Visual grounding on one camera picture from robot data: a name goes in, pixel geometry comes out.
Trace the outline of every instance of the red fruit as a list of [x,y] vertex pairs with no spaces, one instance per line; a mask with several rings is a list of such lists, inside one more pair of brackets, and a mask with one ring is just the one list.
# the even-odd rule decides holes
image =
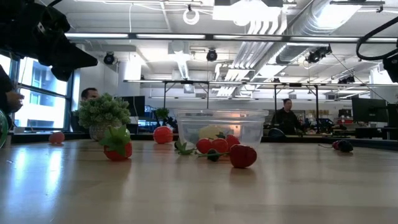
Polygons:
[[161,126],[154,131],[154,140],[157,144],[165,144],[173,141],[173,131],[166,127]]
[[104,146],[104,154],[105,156],[112,161],[123,161],[128,159],[132,155],[132,144],[129,142],[124,146],[124,150],[126,152],[126,156],[120,155],[117,151],[108,151],[109,147]]
[[338,143],[339,143],[339,141],[335,141],[331,146],[332,146],[335,150],[340,150],[340,149],[338,148]]
[[209,139],[200,139],[197,142],[197,149],[202,154],[207,154],[211,147],[211,141]]
[[50,135],[49,137],[49,142],[51,142],[51,144],[60,144],[65,140],[65,135],[60,131],[60,132],[56,132]]
[[226,142],[228,143],[228,150],[231,150],[231,147],[236,145],[236,144],[241,144],[238,140],[237,137],[233,136],[232,134],[229,134],[226,136]]
[[211,142],[211,148],[216,149],[219,153],[228,152],[228,142],[225,139],[215,139]]
[[257,160],[256,151],[249,146],[234,145],[229,153],[232,166],[235,168],[247,168]]

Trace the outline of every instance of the wooden table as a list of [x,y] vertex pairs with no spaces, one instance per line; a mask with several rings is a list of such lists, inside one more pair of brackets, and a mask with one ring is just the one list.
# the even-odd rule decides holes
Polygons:
[[97,143],[0,149],[0,223],[397,223],[398,154],[261,144],[251,169],[136,141],[107,161]]

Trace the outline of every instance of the ceiling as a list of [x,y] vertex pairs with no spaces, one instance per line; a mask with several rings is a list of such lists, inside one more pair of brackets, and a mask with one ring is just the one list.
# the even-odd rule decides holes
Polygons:
[[[48,4],[52,0],[41,0],[43,4]],[[297,6],[289,8],[287,11],[288,23],[298,14],[310,0],[296,0]],[[398,16],[386,11],[398,12],[398,1],[385,0],[385,12],[357,12],[351,19],[334,31],[333,35],[364,35],[383,23]],[[200,9],[212,10],[214,1],[204,1],[205,6]],[[105,4],[103,2],[80,2],[64,0],[56,5],[56,8],[63,12],[70,24],[73,26],[71,32],[161,32],[161,33],[196,33],[196,34],[245,34],[249,27],[235,25],[231,21],[214,21],[211,15],[200,13],[200,20],[191,26],[183,21],[184,11],[173,11],[185,9],[186,6],[165,5],[167,11],[162,11],[160,5],[148,5],[146,7],[129,4]],[[376,6],[363,6],[362,11],[376,10]],[[385,30],[380,35],[396,37],[398,26]],[[93,54],[102,57],[105,52],[100,51],[103,45],[134,45],[138,48],[147,66],[143,67],[142,72],[150,77],[158,73],[171,73],[178,70],[177,63],[168,58],[169,41],[158,40],[101,40],[85,42],[87,50],[93,50]],[[191,55],[187,66],[190,70],[214,71],[216,64],[206,61],[208,49],[214,48],[218,53],[218,60],[234,60],[239,52],[241,42],[189,42]],[[312,82],[324,81],[332,75],[339,74],[346,68],[354,68],[356,75],[362,81],[368,81],[368,68],[375,66],[375,63],[359,62],[355,54],[354,44],[332,44],[333,54],[324,58],[320,63],[311,66],[309,69],[303,64],[303,58],[299,58],[292,66],[288,66],[281,77],[283,82],[303,82],[311,78]],[[394,49],[394,45],[364,45],[362,52],[368,55],[379,55]],[[115,53],[117,56],[124,57],[125,52]]]

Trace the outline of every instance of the man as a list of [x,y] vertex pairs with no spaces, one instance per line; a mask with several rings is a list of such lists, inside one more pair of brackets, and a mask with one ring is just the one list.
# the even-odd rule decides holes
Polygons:
[[291,109],[292,100],[284,99],[284,107],[278,110],[272,118],[272,125],[283,131],[284,134],[296,134],[301,132],[301,124]]
[[82,101],[97,99],[98,97],[100,97],[100,94],[98,94],[98,90],[96,88],[87,88],[81,93]]
[[[0,110],[6,115],[19,111],[24,96],[14,91],[11,79],[0,65]],[[11,128],[11,118],[7,116],[8,126]]]

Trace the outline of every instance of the clear plastic bowl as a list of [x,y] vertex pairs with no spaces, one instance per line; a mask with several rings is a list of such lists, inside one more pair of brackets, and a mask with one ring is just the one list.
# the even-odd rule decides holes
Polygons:
[[264,110],[185,110],[177,111],[181,142],[194,147],[201,138],[232,134],[241,144],[257,148],[262,138]]

